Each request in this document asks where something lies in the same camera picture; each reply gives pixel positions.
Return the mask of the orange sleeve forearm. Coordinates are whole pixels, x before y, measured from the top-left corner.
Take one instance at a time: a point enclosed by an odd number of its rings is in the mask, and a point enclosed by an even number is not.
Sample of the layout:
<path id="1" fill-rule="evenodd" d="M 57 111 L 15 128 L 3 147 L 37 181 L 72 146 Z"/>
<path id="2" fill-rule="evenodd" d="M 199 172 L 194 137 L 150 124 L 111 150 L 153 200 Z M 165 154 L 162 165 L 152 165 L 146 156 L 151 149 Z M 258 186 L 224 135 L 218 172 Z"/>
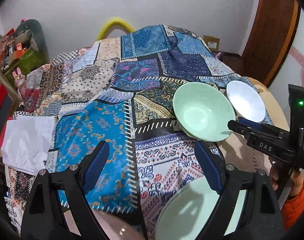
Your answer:
<path id="1" fill-rule="evenodd" d="M 288 231 L 304 211 L 304 181 L 300 192 L 286 200 L 281 210 L 284 230 Z"/>

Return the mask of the person right hand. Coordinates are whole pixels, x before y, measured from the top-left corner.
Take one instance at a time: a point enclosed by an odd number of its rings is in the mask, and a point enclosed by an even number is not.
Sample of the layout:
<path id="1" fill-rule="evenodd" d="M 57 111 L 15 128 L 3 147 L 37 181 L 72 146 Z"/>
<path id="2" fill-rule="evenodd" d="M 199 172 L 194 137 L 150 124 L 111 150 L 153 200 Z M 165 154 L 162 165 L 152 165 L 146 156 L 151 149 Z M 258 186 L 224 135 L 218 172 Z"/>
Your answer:
<path id="1" fill-rule="evenodd" d="M 277 190 L 278 180 L 279 180 L 279 165 L 275 161 L 272 164 L 269 176 L 270 176 L 270 183 L 273 189 Z M 294 170 L 291 174 L 291 181 L 293 185 L 288 198 L 294 198 L 301 192 L 304 184 L 303 173 L 300 170 Z"/>

